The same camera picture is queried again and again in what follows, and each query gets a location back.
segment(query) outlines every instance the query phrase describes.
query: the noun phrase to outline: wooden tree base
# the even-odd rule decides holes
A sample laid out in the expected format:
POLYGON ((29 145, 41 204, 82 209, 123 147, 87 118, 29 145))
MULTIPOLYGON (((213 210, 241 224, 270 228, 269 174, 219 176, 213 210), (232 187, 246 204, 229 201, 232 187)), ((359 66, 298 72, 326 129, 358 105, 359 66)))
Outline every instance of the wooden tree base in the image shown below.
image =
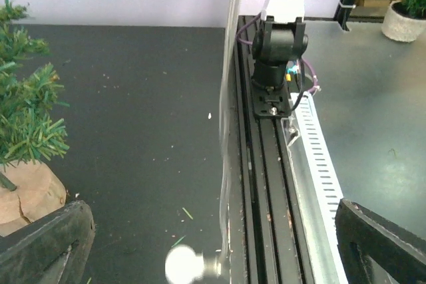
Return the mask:
POLYGON ((42 162, 0 166, 18 188, 0 188, 0 236, 6 236, 50 214, 65 204, 67 191, 52 170, 42 162))

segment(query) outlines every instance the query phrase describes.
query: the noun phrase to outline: clear plastic tube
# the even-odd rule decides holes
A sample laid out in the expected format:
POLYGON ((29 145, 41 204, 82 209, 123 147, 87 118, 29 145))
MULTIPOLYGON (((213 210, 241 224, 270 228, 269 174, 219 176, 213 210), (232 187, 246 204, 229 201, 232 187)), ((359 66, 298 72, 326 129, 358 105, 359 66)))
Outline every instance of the clear plastic tube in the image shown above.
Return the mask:
POLYGON ((219 98, 219 137, 222 153, 222 187, 220 190, 219 223, 222 234, 222 250, 219 262, 228 257, 228 204, 230 197, 230 161, 228 153, 228 138, 230 126, 229 110, 229 72, 234 51, 235 35, 238 24, 240 0, 230 0, 228 9, 228 20, 225 29, 224 58, 222 68, 222 83, 219 98))

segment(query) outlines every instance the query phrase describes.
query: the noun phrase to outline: plant pot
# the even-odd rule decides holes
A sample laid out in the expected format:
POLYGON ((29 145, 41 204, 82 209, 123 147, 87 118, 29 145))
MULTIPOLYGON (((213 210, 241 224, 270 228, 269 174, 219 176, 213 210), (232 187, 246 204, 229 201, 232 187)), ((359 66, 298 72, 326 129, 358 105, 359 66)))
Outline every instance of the plant pot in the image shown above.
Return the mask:
POLYGON ((426 19, 414 19, 404 14, 401 2, 390 4, 381 26, 383 34, 395 41, 411 43, 426 30, 426 19))
POLYGON ((17 189, 0 188, 0 236, 18 229, 61 208, 67 191, 52 170, 42 162, 14 162, 2 172, 17 189))

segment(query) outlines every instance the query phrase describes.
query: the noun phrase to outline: black tabletop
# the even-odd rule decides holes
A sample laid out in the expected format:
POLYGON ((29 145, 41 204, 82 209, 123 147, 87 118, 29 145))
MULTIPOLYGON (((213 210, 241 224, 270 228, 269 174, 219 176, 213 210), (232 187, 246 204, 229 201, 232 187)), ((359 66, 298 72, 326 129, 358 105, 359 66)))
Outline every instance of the black tabletop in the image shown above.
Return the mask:
POLYGON ((182 237, 199 252, 220 249, 224 31, 29 30, 50 42, 51 55, 28 61, 26 71, 52 62, 71 104, 53 113, 65 118, 71 148, 49 165, 97 225, 83 283, 165 283, 164 259, 182 237))

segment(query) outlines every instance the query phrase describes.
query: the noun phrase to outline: black cable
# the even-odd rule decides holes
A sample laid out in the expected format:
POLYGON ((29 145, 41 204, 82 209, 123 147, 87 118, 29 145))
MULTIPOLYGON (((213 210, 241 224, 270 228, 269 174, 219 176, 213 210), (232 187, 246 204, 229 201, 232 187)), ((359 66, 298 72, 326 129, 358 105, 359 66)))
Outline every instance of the black cable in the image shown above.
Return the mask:
POLYGON ((302 59, 299 60, 299 67, 300 67, 300 87, 299 87, 299 95, 296 99, 296 102, 294 103, 292 107, 292 111, 294 111, 298 106, 300 101, 302 100, 305 92, 305 64, 302 59))

